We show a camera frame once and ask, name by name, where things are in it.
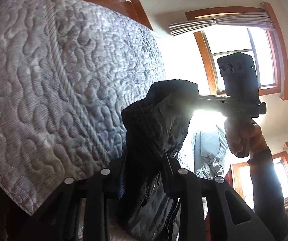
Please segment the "right forearm dark sleeve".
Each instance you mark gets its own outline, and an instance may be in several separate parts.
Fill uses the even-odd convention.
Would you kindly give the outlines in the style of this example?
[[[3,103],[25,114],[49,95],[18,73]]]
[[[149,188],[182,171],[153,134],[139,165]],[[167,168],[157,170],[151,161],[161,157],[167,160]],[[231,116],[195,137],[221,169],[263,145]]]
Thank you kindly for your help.
[[[266,148],[255,154],[249,159],[248,165],[253,184],[255,213],[275,240],[284,240],[288,235],[288,215],[271,150]]]

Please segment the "person's right hand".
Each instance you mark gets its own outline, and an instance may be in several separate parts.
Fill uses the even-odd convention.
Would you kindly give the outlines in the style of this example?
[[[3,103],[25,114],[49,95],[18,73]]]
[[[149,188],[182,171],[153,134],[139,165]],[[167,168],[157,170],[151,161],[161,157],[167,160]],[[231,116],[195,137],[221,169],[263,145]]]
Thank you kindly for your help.
[[[256,121],[251,120],[244,124],[238,124],[236,119],[227,118],[224,123],[225,137],[229,150],[235,156],[244,151],[243,141],[249,141],[249,155],[254,155],[268,148],[261,127]]]

